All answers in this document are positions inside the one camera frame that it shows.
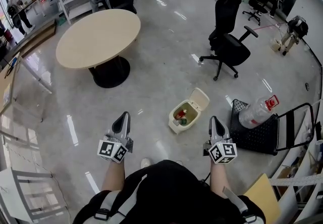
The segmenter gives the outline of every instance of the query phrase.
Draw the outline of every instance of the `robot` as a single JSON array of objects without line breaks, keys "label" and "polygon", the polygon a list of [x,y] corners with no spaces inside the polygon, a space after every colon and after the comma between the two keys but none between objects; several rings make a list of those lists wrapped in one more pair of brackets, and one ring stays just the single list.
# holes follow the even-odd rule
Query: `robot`
[{"label": "robot", "polygon": [[215,164],[228,164],[237,157],[237,146],[228,127],[216,116],[210,118],[208,134],[210,140],[203,145],[203,156],[210,156]]},{"label": "robot", "polygon": [[104,135],[104,139],[99,141],[97,155],[108,161],[121,163],[127,152],[132,153],[133,140],[130,133],[130,114],[124,112]]}]

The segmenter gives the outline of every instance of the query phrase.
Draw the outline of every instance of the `person with backpack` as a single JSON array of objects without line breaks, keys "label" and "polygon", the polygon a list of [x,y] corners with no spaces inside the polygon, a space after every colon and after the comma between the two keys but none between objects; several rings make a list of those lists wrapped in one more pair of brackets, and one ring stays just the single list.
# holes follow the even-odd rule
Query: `person with backpack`
[{"label": "person with backpack", "polygon": [[223,164],[211,159],[210,186],[180,163],[143,159],[141,170],[125,179],[124,160],[110,162],[102,191],[73,224],[264,224],[261,209],[231,192]]},{"label": "person with backpack", "polygon": [[[36,27],[35,25],[31,25],[29,20],[27,19],[27,15],[23,8],[23,3],[21,0],[9,0],[7,5],[7,11],[12,19],[15,15],[18,14],[20,19],[25,23],[26,27],[29,28],[30,31],[33,31]],[[27,35],[22,25],[18,29],[24,36]]]},{"label": "person with backpack", "polygon": [[291,19],[288,23],[288,29],[286,34],[283,36],[281,43],[285,45],[287,40],[291,38],[289,41],[288,46],[283,51],[283,56],[285,56],[292,46],[296,43],[298,44],[299,41],[308,33],[308,25],[306,20],[304,20],[301,16],[297,15],[295,18]]}]

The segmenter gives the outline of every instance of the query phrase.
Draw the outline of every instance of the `sneaker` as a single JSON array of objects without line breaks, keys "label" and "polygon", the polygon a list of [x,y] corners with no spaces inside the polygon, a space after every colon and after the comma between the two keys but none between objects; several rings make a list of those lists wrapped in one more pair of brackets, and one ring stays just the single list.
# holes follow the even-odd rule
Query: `sneaker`
[{"label": "sneaker", "polygon": [[140,168],[144,169],[145,167],[148,167],[150,165],[151,165],[151,160],[146,157],[141,161]]}]

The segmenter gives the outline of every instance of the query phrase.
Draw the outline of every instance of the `cart handle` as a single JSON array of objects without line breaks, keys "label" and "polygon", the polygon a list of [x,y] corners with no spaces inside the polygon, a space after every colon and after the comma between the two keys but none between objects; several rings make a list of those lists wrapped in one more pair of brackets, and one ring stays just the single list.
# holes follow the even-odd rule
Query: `cart handle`
[{"label": "cart handle", "polygon": [[[311,123],[312,123],[310,139],[308,141],[294,145],[294,143],[295,143],[294,111],[296,111],[297,109],[299,109],[303,106],[306,106],[306,105],[309,106]],[[313,138],[314,138],[314,114],[313,114],[313,107],[311,104],[304,103],[302,105],[299,105],[298,107],[284,113],[283,115],[278,116],[278,118],[281,118],[284,116],[286,116],[286,147],[280,148],[280,149],[278,149],[278,147],[277,147],[276,151],[281,151],[281,150],[286,150],[286,149],[291,149],[291,148],[303,146],[303,145],[310,143],[313,140]]]}]

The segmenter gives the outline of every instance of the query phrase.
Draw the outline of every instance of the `trash bin lid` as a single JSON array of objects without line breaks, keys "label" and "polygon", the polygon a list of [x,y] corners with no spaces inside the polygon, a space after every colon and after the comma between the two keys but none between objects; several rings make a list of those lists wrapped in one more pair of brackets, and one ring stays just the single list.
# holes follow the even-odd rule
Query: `trash bin lid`
[{"label": "trash bin lid", "polygon": [[206,109],[208,104],[210,103],[210,99],[208,98],[208,96],[199,88],[193,89],[189,100],[200,111],[203,111],[204,109]]}]

